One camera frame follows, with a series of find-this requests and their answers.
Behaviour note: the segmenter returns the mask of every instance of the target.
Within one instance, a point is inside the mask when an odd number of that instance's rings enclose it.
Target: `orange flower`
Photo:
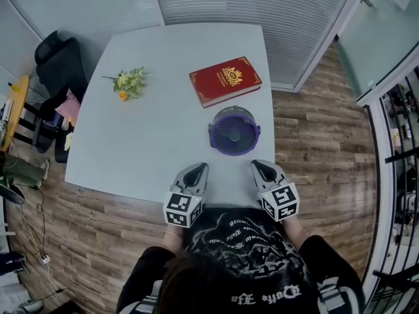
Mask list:
[[[128,94],[125,91],[119,91],[118,96],[121,101],[128,100]]]

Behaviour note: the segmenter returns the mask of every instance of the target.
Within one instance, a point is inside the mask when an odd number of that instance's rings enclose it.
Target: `tabletop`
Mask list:
[[[260,90],[202,108],[189,73],[245,56]],[[144,66],[143,94],[118,100],[112,80]],[[208,124],[223,108],[249,110],[261,127],[256,147],[227,156],[210,147]],[[115,35],[107,45],[81,105],[65,180],[129,198],[163,202],[182,169],[209,165],[208,202],[256,205],[250,161],[274,162],[274,117],[260,26],[181,24]]]
[[[22,109],[24,108],[27,91],[29,90],[29,77],[24,75],[20,77],[14,87],[17,90],[13,90],[10,88],[10,92],[7,96],[7,100],[13,100],[12,110],[10,111],[9,121],[7,122],[5,140],[3,144],[0,146],[0,151],[8,151],[10,144],[12,143],[14,132],[16,131],[19,118],[22,114]]]

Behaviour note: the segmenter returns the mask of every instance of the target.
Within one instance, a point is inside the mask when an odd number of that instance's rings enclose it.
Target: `dark hair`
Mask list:
[[[229,279],[210,257],[182,253],[168,262],[155,314],[223,313]]]

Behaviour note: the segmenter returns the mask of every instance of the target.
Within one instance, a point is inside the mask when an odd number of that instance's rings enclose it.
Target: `power socket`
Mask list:
[[[46,254],[45,256],[41,256],[41,260],[43,264],[48,264],[51,261],[51,258]]]

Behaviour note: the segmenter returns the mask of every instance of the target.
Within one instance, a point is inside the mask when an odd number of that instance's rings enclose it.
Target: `red book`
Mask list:
[[[204,108],[261,88],[262,81],[246,57],[189,73]]]

